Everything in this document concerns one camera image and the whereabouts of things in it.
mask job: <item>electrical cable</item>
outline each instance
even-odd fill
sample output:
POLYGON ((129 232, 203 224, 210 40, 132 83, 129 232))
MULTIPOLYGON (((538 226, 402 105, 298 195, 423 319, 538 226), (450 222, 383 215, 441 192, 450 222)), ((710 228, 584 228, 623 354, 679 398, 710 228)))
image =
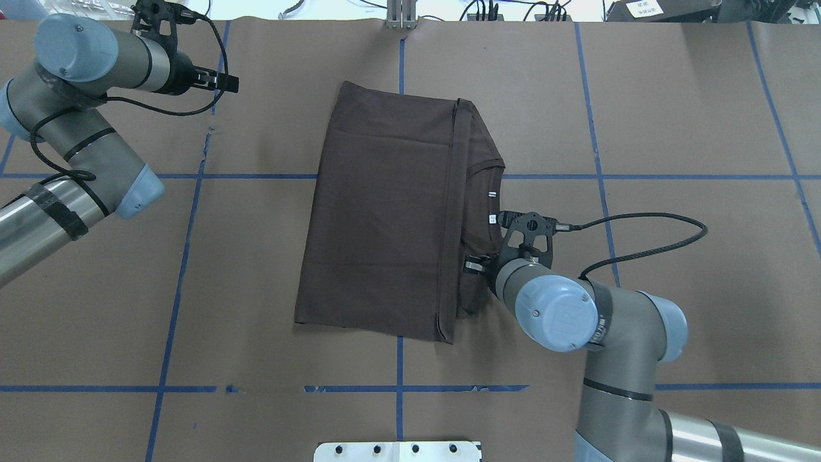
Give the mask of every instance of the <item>electrical cable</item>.
MULTIPOLYGON (((229 73, 228 72, 228 56, 227 56, 227 53, 225 51, 225 44, 222 41, 222 37, 220 37, 220 35, 219 35, 219 31, 217 30, 217 26, 206 15, 203 15, 203 14, 198 13, 198 12, 194 12, 194 14, 197 15, 198 19, 202 19, 203 21, 208 22, 209 25, 211 26, 211 31, 213 31, 214 36, 217 38, 217 42, 219 43, 219 49, 220 49, 220 52, 222 53, 222 62, 224 64, 225 74, 228 75, 228 73, 229 73)), ((145 103, 141 103, 140 101, 135 101, 133 99, 128 99, 128 98, 122 98, 122 97, 119 97, 119 96, 108 97, 108 96, 104 95, 102 98, 95 98, 95 97, 93 97, 91 95, 88 95, 85 92, 83 92, 83 91, 81 91, 77 88, 75 88, 75 90, 77 90, 78 92, 80 92, 81 94, 83 94, 84 96, 86 96, 88 98, 95 99, 95 100, 99 101, 100 103, 108 103, 108 102, 112 102, 112 101, 121 101, 123 103, 133 104, 135 106, 139 106, 143 109, 148 109, 150 111, 154 111, 154 112, 157 112, 157 113, 163 113, 163 114, 171 115, 171 116, 184 117, 184 116, 196 115, 196 114, 199 114, 199 113, 203 113, 203 112, 211 109, 219 101, 219 99, 222 98, 222 95, 225 93, 226 86, 227 86, 227 81, 225 81, 222 84, 222 88, 219 89, 219 92, 213 97, 213 99, 211 100, 211 102, 207 106, 205 106, 201 109, 197 109, 195 111, 188 111, 188 112, 175 112, 175 111, 168 111, 166 109, 155 108, 154 106, 151 106, 151 105, 148 105, 148 104, 145 104, 145 103)), ((56 113, 53 113, 53 114, 47 116, 46 118, 44 118, 43 120, 37 122, 37 124, 34 125, 34 127, 31 129, 31 133, 29 134, 29 143, 31 144, 31 150, 34 152, 34 155, 36 155, 37 158, 40 159, 48 167, 50 167, 51 169, 54 169, 58 172, 56 175, 52 175, 52 176, 47 177, 44 180, 42 180, 40 182, 40 184, 46 184, 48 182, 51 182, 51 181, 53 181, 57 178, 63 177, 63 176, 69 177, 72 180, 75 180, 75 181, 78 181, 78 182, 91 182, 91 181, 94 181, 95 179, 97 179, 97 176, 94 175, 93 173, 89 172, 89 171, 65 169, 65 168, 61 167, 60 165, 55 164, 54 162, 49 160, 45 156, 45 154, 43 154, 43 151, 41 151, 40 148, 37 146, 37 134, 43 126, 45 126, 47 123, 51 122, 52 120, 54 120, 56 118, 59 118, 59 117, 64 116, 68 113, 77 112, 77 111, 78 111, 78 109, 74 108, 74 107, 70 107, 70 108, 66 108, 66 109, 57 111, 56 113)))
MULTIPOLYGON (((217 26, 213 23, 213 21, 211 21, 211 18, 207 17, 206 15, 203 15, 203 14, 198 13, 198 12, 194 12, 194 14, 197 15, 198 19, 201 19, 201 20, 207 22, 211 26, 211 30, 213 31, 213 34, 217 38, 217 42, 219 43, 219 50, 222 53, 222 64, 225 68, 225 74, 228 75, 229 74, 229 72, 228 72, 228 55, 225 51, 225 44, 222 42, 222 37, 220 37, 219 31, 217 30, 217 26)), ((217 94, 213 97, 213 99, 211 100, 211 102, 207 106, 204 106, 203 108, 200 108, 200 109, 196 109, 194 111, 187 111, 187 112, 175 112, 175 111, 168 111, 166 109, 155 108, 154 106, 151 106, 149 104, 141 103, 140 101, 136 101, 136 100, 130 99, 130 98, 123 98, 121 96, 105 96, 104 95, 101 100, 105 103, 109 103, 109 102, 112 102, 112 101, 121 101, 122 103, 133 104, 134 106, 139 106, 143 109, 148 109, 149 111, 154 111, 155 113, 161 113, 161 114, 177 116, 177 117, 185 117, 185 116, 190 116, 190 115, 196 115, 196 114, 199 114, 199 113, 204 113, 205 111, 211 109, 219 101, 219 99, 222 98, 222 95, 225 93, 226 87, 227 87, 227 81, 225 81, 222 84, 222 88, 219 89, 217 94)))
POLYGON ((527 21, 527 16, 530 16, 530 12, 533 11, 538 5, 544 5, 544 15, 547 16, 549 14, 550 5, 547 2, 534 2, 530 4, 530 8, 527 9, 527 13, 525 13, 525 19, 521 20, 522 22, 527 21))
POLYGON ((558 224, 557 227, 556 227, 556 230, 559 233, 569 233, 571 231, 581 231, 582 229, 587 229, 587 228, 589 228, 591 226, 595 226, 597 224, 607 223, 608 221, 613 221, 615 219, 648 218, 648 217, 660 217, 660 218, 677 219, 677 220, 683 221, 685 223, 693 224, 693 225, 701 228, 701 230, 697 234, 694 234, 694 235, 690 236, 689 238, 684 239, 683 241, 679 241, 679 242, 674 243, 674 244, 670 244, 670 245, 663 246, 663 247, 656 247, 656 248, 645 250, 645 251, 642 251, 642 252, 631 253, 629 255, 617 256, 615 258, 608 258, 607 260, 602 260, 598 263, 594 263, 593 265, 588 266, 587 268, 585 268, 585 270, 583 270, 581 272, 581 274, 579 275, 579 279, 580 280, 587 280, 587 274, 590 271, 601 268, 602 266, 607 266, 607 265, 611 265, 613 263, 619 263, 619 262, 622 262, 622 261, 636 260, 636 259, 639 259, 639 258, 644 258, 646 256, 657 255, 659 253, 670 252, 671 250, 676 250, 678 248, 688 246, 688 245, 694 243, 695 241, 698 241, 699 239, 703 238, 705 235, 707 235, 707 226, 705 224, 701 223, 700 221, 698 221, 697 219, 692 219, 690 217, 686 217, 686 216, 682 216, 682 215, 676 215, 676 214, 670 214, 670 213, 666 213, 666 212, 642 212, 642 213, 633 213, 633 214, 613 215, 613 216, 608 216, 606 218, 591 221, 590 223, 587 223, 587 224, 558 224))
POLYGON ((368 3, 368 4, 369 4, 370 6, 372 6, 372 7, 382 8, 383 10, 387 10, 387 9, 388 9, 388 7, 384 7, 384 6, 382 6, 382 5, 377 5, 376 3, 371 3, 371 2, 368 2, 368 0, 360 0, 360 2, 362 2, 362 3, 368 3))
POLYGON ((282 12, 282 16, 285 16, 285 15, 288 15, 288 14, 291 14, 291 13, 295 12, 302 5, 305 5, 305 0, 300 0, 293 7, 289 7, 288 9, 286 9, 284 12, 282 12))
POLYGON ((465 10, 462 12, 461 16, 459 16, 459 21, 465 19, 465 15, 467 14, 467 11, 470 10, 470 7, 472 7, 474 5, 474 3, 476 4, 476 19, 478 20, 479 19, 479 2, 482 2, 482 5, 484 5, 484 0, 472 0, 470 3, 468 3, 467 7, 465 7, 465 10))
POLYGON ((48 167, 51 167, 52 169, 57 170, 59 172, 58 177, 67 176, 75 181, 93 182, 95 179, 97 179, 97 176, 93 173, 86 170, 64 169, 63 167, 49 160, 48 157, 46 157, 45 154, 43 154, 43 151, 41 151, 40 148, 37 146, 37 133, 39 132, 40 128, 43 128, 45 124, 51 122, 56 118, 74 112, 78 112, 77 109, 74 107, 65 108, 62 111, 57 111, 56 113, 53 113, 50 116, 44 118, 43 120, 37 122, 37 124, 34 125, 34 128, 31 129, 31 133, 29 134, 29 143, 31 144, 31 150, 34 151, 34 155, 36 155, 38 159, 42 160, 43 163, 46 164, 48 167))

